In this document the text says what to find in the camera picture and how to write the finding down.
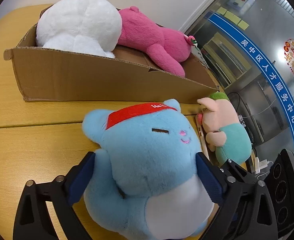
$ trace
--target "red headband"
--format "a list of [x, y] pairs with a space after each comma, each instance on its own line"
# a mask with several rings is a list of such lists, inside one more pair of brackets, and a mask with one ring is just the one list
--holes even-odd
[[124, 120], [129, 119], [129, 118], [143, 115], [143, 114], [151, 114], [151, 113], [158, 112], [158, 111], [165, 110], [165, 109], [173, 109], [173, 110], [177, 111], [177, 109], [175, 109], [173, 107], [166, 106], [166, 105], [160, 104], [160, 103], [145, 103], [145, 104], [134, 105], [134, 106], [120, 109], [116, 112], [112, 112], [108, 116], [106, 130], [109, 129], [110, 127], [114, 126], [115, 124], [118, 124]]

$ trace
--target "cardboard box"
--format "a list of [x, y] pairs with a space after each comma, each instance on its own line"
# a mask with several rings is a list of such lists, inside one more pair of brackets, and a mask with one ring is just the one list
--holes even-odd
[[143, 52], [116, 46], [116, 59], [36, 47], [36, 25], [4, 52], [12, 60], [25, 101], [148, 101], [175, 98], [195, 104], [217, 86], [191, 54], [182, 62], [186, 78], [161, 70]]

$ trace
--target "plush toy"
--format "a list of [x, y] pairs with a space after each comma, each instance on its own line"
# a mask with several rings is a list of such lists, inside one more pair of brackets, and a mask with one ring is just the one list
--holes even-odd
[[61, 0], [38, 21], [37, 46], [114, 58], [122, 20], [107, 0]]
[[130, 240], [200, 233], [214, 204], [197, 176], [198, 137], [179, 103], [94, 110], [82, 123], [99, 143], [84, 200], [102, 227]]
[[195, 40], [182, 32], [162, 28], [150, 20], [135, 6], [119, 11], [122, 31], [118, 44], [139, 49], [163, 70], [178, 76], [185, 76], [179, 62], [185, 61]]
[[216, 151], [219, 164], [223, 165], [227, 159], [239, 165], [246, 161], [251, 154], [251, 142], [226, 94], [217, 92], [197, 102], [206, 108], [197, 118], [207, 133], [209, 149]]

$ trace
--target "pink embroidered mouth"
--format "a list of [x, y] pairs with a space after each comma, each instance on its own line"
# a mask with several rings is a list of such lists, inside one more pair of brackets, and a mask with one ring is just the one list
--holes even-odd
[[188, 139], [187, 141], [181, 139], [181, 141], [182, 141], [183, 143], [190, 143], [190, 139]]

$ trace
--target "yellow sticky note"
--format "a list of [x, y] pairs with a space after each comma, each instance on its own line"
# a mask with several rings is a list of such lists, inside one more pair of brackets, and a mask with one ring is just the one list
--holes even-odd
[[224, 16], [235, 24], [237, 24], [240, 21], [240, 18], [234, 15], [233, 13], [231, 13], [230, 11], [226, 11]]
[[226, 9], [225, 8], [223, 8], [223, 7], [220, 7], [218, 10], [217, 10], [217, 13], [220, 13], [220, 14], [222, 14], [222, 15], [224, 15], [225, 13], [226, 13]]
[[242, 28], [243, 30], [245, 30], [245, 29], [248, 28], [249, 24], [248, 24], [247, 22], [244, 22], [243, 20], [241, 20], [241, 22], [238, 23], [238, 26], [239, 26], [240, 28]]

